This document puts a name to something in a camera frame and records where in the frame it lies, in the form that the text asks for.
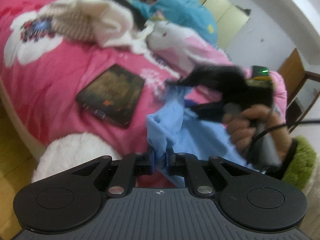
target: gray ridged panel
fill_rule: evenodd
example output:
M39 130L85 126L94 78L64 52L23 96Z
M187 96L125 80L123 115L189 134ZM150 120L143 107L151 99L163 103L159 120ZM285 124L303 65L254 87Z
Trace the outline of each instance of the gray ridged panel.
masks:
M107 201L95 220L72 232L40 235L24 230L16 240L303 240L298 229L277 234L242 229L222 216L213 201L190 195L186 188L134 188L130 195Z

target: black cuff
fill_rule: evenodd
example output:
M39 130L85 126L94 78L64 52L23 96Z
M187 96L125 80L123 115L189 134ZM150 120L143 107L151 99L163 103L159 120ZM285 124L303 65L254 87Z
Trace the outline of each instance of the black cuff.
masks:
M289 151L287 153L287 156L286 156L284 162L282 163L281 168L276 172L268 172L267 171L266 175L268 175L270 177L273 177L273 178L276 178L276 179L282 179L283 176L284 176L285 171L289 167L290 163L293 160L294 155L296 154L297 146L298 146L298 141L293 139L292 140L292 144L291 144L291 146L289 148Z

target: green fuzzy sleeve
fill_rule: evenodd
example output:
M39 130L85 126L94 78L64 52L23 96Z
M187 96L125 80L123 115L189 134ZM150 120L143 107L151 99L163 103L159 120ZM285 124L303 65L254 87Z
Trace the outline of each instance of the green fuzzy sleeve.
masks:
M282 180L303 190L311 177L317 154L307 139L298 136L296 140L298 141L296 154Z

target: hand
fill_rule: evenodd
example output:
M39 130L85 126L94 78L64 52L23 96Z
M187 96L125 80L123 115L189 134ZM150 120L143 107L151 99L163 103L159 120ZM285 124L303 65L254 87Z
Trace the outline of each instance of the hand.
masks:
M250 127L250 120L258 119L267 122L267 128L282 124L280 116L276 112L270 114L270 108L265 105L252 106L241 113L240 118L233 118L230 114L225 114L223 123L227 126L230 134L230 141L236 146L239 153L244 153L250 146L256 129ZM283 127L271 132L275 142L279 158L283 162L292 143L287 127Z

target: person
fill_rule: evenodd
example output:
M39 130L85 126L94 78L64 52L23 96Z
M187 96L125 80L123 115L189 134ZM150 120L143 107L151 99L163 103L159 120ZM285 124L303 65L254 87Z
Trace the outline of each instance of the person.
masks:
M198 0L128 0L146 20L165 20L195 30L212 46L217 45L217 25Z
M252 106L241 113L241 118L226 114L223 118L227 125L230 140L238 152L244 153L255 135L250 120L261 120L267 127L282 124L276 112L264 105ZM299 188L307 197L308 210L300 229L314 240L320 239L320 158L308 141L299 136L291 138L287 127L271 132L272 138L283 165L274 173L266 174L281 179Z

